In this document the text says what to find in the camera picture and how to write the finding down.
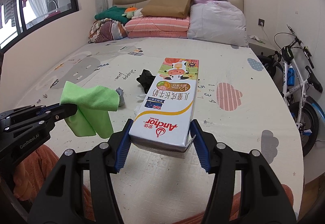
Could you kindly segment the green microfiber cloth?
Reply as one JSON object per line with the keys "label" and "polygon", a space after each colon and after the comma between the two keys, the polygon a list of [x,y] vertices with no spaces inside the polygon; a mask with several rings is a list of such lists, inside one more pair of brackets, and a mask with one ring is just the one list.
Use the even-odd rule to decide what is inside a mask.
{"label": "green microfiber cloth", "polygon": [[110,88],[97,85],[82,88],[70,81],[64,85],[60,104],[75,104],[76,114],[65,119],[66,124],[77,137],[98,135],[110,138],[114,130],[109,112],[117,111],[119,94]]}

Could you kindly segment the white Anchor milk carton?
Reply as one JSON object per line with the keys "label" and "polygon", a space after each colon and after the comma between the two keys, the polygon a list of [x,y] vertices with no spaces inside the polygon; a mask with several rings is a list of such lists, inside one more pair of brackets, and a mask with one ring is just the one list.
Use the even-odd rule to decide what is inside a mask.
{"label": "white Anchor milk carton", "polygon": [[187,150],[198,69],[197,59],[164,59],[129,130],[135,145],[177,153]]}

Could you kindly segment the grey checked fabric scrap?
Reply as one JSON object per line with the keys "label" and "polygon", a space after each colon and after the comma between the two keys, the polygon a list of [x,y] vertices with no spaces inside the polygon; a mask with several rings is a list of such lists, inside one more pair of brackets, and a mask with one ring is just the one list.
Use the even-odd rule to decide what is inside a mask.
{"label": "grey checked fabric scrap", "polygon": [[119,105],[118,105],[118,106],[121,108],[122,106],[125,105],[124,91],[123,91],[123,89],[121,89],[120,87],[118,87],[118,88],[116,89],[116,92],[117,92],[118,95],[119,95]]}

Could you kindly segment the orange fleece blanket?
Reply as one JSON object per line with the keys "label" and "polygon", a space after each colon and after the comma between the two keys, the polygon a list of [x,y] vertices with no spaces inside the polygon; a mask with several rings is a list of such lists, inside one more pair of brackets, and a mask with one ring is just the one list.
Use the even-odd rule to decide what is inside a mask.
{"label": "orange fleece blanket", "polygon": [[21,201],[34,201],[58,160],[58,156],[45,144],[37,148],[15,169],[14,196]]}

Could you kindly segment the white tissue scrap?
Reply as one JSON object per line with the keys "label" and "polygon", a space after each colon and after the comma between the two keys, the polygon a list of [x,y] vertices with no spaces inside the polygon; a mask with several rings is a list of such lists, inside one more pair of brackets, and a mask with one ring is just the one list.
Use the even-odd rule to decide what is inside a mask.
{"label": "white tissue scrap", "polygon": [[146,98],[146,94],[140,94],[140,95],[136,96],[136,98],[137,98],[137,106],[134,109],[134,115],[135,116],[137,116],[137,114],[139,112],[139,109],[141,108],[142,103]]}

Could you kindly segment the black fabric scrap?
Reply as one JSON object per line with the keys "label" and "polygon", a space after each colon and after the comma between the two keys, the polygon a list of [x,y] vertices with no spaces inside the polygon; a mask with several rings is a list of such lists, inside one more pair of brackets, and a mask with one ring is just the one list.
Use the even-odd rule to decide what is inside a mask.
{"label": "black fabric scrap", "polygon": [[136,79],[137,82],[142,86],[144,92],[147,94],[152,83],[154,82],[155,76],[149,70],[144,69],[140,76]]}

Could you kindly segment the patterned folded blanket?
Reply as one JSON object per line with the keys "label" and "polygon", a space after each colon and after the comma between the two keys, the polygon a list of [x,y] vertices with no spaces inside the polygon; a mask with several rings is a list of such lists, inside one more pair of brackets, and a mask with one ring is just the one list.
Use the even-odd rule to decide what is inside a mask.
{"label": "patterned folded blanket", "polygon": [[127,37],[123,25],[110,18],[96,20],[89,32],[89,43],[102,43]]}

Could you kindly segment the green folded blanket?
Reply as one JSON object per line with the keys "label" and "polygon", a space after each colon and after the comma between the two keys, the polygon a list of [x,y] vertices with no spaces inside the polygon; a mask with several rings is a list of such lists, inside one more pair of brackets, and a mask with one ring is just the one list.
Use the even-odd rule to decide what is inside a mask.
{"label": "green folded blanket", "polygon": [[126,10],[126,8],[112,6],[111,8],[95,15],[94,18],[96,20],[102,20],[102,19],[109,18],[109,19],[118,21],[118,22],[122,23],[123,25],[125,25],[129,21],[129,18],[127,18],[126,16],[123,16],[125,10]]}

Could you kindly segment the white bedside table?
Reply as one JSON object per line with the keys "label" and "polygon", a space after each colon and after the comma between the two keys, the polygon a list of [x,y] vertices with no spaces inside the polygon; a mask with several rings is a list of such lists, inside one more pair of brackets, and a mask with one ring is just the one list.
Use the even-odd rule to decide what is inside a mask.
{"label": "white bedside table", "polygon": [[248,44],[256,55],[269,56],[276,51],[276,48],[270,42],[264,39],[257,41],[255,36],[248,37]]}

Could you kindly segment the white blue bicycle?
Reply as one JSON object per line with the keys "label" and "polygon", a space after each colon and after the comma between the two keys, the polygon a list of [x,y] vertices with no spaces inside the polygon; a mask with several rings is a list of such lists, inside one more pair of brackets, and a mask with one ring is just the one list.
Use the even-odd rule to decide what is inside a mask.
{"label": "white blue bicycle", "polygon": [[[282,88],[280,94],[284,99],[296,127],[300,133],[302,153],[306,156],[315,145],[318,137],[320,122],[324,119],[324,111],[314,98],[307,94],[309,87],[314,87],[319,93],[323,92],[322,84],[316,78],[311,60],[312,54],[307,46],[303,44],[294,30],[288,26],[288,35],[293,36],[289,45],[280,48],[272,55],[258,56],[271,78],[275,76],[276,70],[282,71]],[[307,58],[309,64],[305,66],[308,73],[307,78],[303,78],[301,71],[294,58],[293,49],[300,49]]]}

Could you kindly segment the orange green plush toy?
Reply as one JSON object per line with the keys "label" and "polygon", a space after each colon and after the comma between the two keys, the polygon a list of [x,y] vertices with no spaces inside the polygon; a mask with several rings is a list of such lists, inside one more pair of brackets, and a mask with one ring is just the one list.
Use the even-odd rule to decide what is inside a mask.
{"label": "orange green plush toy", "polygon": [[130,7],[125,9],[125,12],[122,14],[123,17],[128,19],[137,19],[143,17],[142,8],[138,9],[135,7]]}

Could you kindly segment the pink striped folded quilt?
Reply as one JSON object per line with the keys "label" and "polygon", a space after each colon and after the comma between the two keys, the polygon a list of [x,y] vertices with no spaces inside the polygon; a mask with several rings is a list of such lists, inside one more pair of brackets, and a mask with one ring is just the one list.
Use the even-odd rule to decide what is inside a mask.
{"label": "pink striped folded quilt", "polygon": [[187,38],[190,18],[141,17],[125,25],[129,38]]}

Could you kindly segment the brown paper bag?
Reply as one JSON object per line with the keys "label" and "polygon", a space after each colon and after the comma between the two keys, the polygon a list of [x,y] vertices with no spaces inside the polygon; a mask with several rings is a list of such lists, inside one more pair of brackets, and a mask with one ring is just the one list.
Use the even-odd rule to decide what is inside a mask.
{"label": "brown paper bag", "polygon": [[150,0],[142,8],[144,16],[186,18],[192,0]]}

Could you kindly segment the wall power socket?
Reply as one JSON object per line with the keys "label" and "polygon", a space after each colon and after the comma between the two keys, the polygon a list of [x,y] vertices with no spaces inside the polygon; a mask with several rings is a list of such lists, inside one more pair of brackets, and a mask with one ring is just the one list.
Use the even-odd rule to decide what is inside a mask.
{"label": "wall power socket", "polygon": [[265,25],[265,21],[264,21],[263,19],[260,18],[260,19],[258,20],[258,25],[264,27],[264,25]]}

